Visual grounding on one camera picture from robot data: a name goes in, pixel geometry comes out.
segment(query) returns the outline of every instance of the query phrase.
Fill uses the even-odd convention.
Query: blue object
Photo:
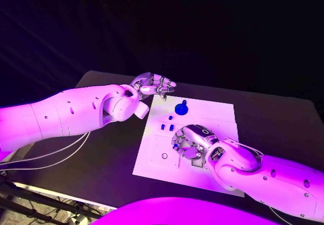
[[[188,101],[184,100],[184,103],[182,104],[178,104],[176,105],[176,113],[184,116],[188,114]]]

